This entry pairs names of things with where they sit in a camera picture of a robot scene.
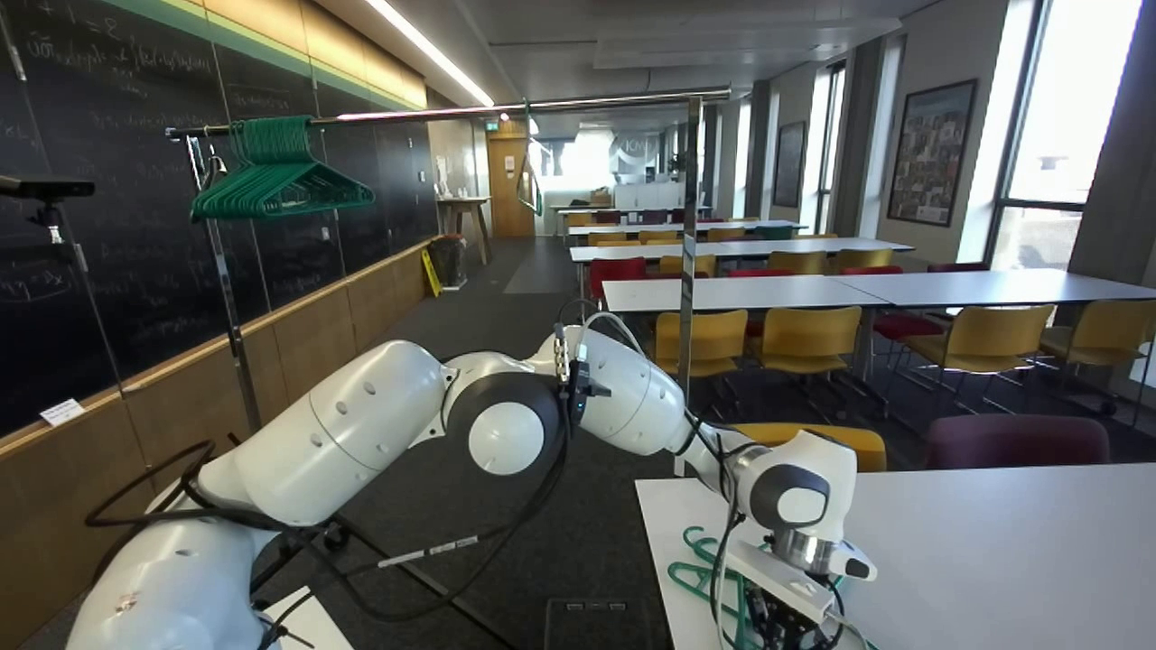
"floor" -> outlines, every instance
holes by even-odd
[[[491,264],[465,264],[465,287],[412,311],[392,334],[431,347],[438,358],[471,351],[501,351],[528,358],[563,322],[580,313],[579,280],[556,240],[528,247],[495,242]],[[945,407],[906,372],[870,372],[870,387],[888,396],[891,413],[879,413],[856,392],[838,392],[831,418],[860,424],[884,434],[891,471],[921,465],[921,431]],[[766,372],[732,372],[723,387],[729,400],[711,400],[720,387],[692,387],[692,405],[709,418],[814,418],[799,387]],[[992,384],[990,396],[1014,413],[1088,413],[1057,394],[1052,381]],[[1156,417],[1134,417],[1130,405],[1106,418],[1115,461],[1156,460]],[[368,491],[360,491],[344,522],[378,552],[431,550],[465,535],[509,529],[412,572],[360,572],[377,560],[368,544],[345,538],[338,552],[324,538],[302,552],[268,552],[261,567],[285,567],[255,593],[278,601],[301,581],[321,593],[321,602],[359,650],[386,648],[543,648],[584,650],[668,648],[663,615],[655,593],[645,538],[633,495],[634,478],[668,478],[672,460],[634,460],[593,437],[574,437],[558,475],[531,475],[495,481],[473,471],[462,443],[438,440],[412,447]],[[531,495],[550,495],[543,513],[525,513]],[[55,648],[62,633],[47,633],[36,648]]]

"large window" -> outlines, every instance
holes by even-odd
[[[1043,0],[997,199],[992,266],[1065,266],[1141,0]]]

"robotic arm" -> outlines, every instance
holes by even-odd
[[[70,648],[254,650],[268,623],[249,602],[254,560],[285,529],[318,529],[404,447],[457,437],[486,475],[513,478],[558,443],[563,418],[633,451],[672,451],[768,535],[727,562],[809,623],[831,611],[809,573],[874,577],[840,538],[856,455],[820,437],[758,447],[686,417],[681,392],[633,347],[584,327],[536,358],[462,355],[442,364],[383,343],[290,405],[242,447],[206,461],[191,495],[165,495],[83,601]],[[202,507],[247,518],[194,518]]]

